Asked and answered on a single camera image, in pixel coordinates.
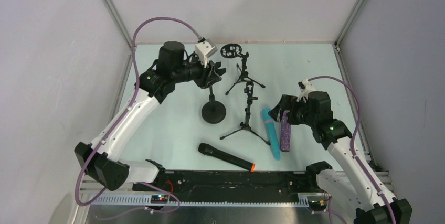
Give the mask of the round base clip mic stand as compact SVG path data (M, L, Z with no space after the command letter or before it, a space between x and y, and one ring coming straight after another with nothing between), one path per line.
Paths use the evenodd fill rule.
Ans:
M204 104L201 110L202 118L209 124L217 124L223 121L226 116L226 107L216 100L213 86L209 89L209 101Z

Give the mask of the black microphone orange end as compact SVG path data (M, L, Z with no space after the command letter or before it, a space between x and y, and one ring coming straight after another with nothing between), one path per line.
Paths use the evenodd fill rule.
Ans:
M233 164L250 172L253 172L256 167L256 165L252 162L249 162L240 157L236 157L232 154L224 152L207 143L200 143L198 146L198 151L203 155L214 157L216 159Z

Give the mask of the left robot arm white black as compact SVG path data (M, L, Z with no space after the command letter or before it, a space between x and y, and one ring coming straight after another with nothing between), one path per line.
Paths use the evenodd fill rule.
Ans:
M80 142L75 147L84 173L110 191L125 183L153 182L161 169L159 164L124 161L121 154L142 122L175 90L176 84L193 81L207 89L222 80L226 70L220 62L209 59L216 52L217 47L209 40L195 44L190 55L184 44L165 42L158 58L139 75L121 111L91 143Z

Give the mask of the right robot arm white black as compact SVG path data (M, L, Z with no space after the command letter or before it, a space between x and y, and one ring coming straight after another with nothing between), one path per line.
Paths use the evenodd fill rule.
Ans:
M311 91L302 98L284 94L268 113L276 122L284 116L291 125L307 125L317 143L343 169L347 183L327 162L307 166L316 185L330 194L353 218L354 223L409 223L412 207L406 199L397 197L382 183L364 161L352 133L344 122L335 119L327 92Z

